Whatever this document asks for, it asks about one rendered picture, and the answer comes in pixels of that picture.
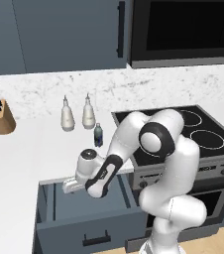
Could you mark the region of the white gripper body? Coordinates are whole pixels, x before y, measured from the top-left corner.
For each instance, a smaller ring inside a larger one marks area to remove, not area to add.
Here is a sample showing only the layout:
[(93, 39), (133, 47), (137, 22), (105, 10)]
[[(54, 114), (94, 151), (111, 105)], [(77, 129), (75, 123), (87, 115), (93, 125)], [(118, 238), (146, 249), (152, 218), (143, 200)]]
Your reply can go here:
[(62, 183), (62, 190), (64, 193), (73, 193), (83, 190), (85, 186), (84, 180), (79, 180), (76, 177), (70, 177)]

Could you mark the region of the blue-grey open drawer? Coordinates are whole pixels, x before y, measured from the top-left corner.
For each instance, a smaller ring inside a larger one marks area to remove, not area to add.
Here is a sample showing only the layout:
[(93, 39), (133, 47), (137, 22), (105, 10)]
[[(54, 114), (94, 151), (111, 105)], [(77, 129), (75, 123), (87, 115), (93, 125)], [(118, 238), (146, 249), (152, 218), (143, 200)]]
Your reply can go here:
[[(125, 248), (127, 240), (146, 235), (146, 219), (126, 175), (116, 176), (103, 198), (93, 198), (85, 190), (64, 193), (61, 183), (40, 185), (32, 254), (93, 254)], [(100, 237), (105, 231), (110, 242), (82, 245), (84, 237)]]

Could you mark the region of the small dark glass bottle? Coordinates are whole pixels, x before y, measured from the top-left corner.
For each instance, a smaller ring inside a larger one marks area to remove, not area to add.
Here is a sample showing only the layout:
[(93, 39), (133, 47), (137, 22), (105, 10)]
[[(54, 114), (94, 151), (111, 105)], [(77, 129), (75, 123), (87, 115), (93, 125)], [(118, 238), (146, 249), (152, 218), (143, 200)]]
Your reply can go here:
[(103, 145), (103, 130), (99, 123), (96, 124), (94, 129), (94, 145), (101, 147)]

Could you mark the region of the white bottle with spout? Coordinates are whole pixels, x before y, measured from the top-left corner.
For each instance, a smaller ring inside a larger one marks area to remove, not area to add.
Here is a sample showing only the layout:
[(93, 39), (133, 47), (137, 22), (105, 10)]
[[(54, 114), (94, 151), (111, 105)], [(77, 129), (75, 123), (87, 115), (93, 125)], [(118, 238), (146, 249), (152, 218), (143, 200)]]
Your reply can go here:
[(75, 122), (66, 97), (63, 99), (60, 124), (63, 131), (69, 132), (74, 129)]
[(89, 95), (85, 97), (85, 105), (83, 107), (82, 125), (85, 129), (92, 129), (95, 126), (94, 110), (90, 102)]

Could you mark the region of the black stove with oven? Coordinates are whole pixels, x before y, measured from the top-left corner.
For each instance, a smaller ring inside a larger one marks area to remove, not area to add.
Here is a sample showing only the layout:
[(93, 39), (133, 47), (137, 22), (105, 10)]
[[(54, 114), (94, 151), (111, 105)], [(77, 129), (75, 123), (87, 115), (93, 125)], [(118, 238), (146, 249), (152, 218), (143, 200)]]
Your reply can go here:
[[(184, 119), (182, 135), (196, 142), (200, 149), (198, 173), (192, 190), (188, 193), (204, 202), (207, 208), (205, 222), (199, 227), (184, 229), (178, 242), (194, 240), (216, 234), (224, 220), (224, 127), (199, 105), (180, 106)], [(134, 198), (138, 201), (140, 191), (155, 184), (165, 168), (163, 159), (152, 157), (139, 148), (130, 158), (132, 166), (127, 170), (128, 181)], [(126, 241), (126, 252), (139, 251), (151, 235), (154, 216), (148, 214), (146, 235)]]

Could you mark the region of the black microwave oven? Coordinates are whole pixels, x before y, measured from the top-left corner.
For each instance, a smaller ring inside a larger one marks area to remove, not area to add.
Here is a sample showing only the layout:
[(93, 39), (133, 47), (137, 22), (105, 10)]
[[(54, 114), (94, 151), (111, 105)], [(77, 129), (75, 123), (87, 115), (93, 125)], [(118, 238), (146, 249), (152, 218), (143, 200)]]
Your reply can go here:
[(224, 0), (134, 0), (133, 68), (224, 64)]

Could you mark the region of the blue-grey wall cupboard door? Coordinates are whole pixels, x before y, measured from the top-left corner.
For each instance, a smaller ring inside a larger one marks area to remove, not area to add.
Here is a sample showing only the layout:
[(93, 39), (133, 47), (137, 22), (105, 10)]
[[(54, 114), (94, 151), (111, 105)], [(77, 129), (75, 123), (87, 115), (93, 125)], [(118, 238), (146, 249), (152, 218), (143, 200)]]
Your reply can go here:
[[(118, 4), (125, 1), (118, 58)], [(13, 0), (26, 72), (124, 68), (129, 0)]]
[(12, 0), (0, 0), (0, 75), (25, 72)]

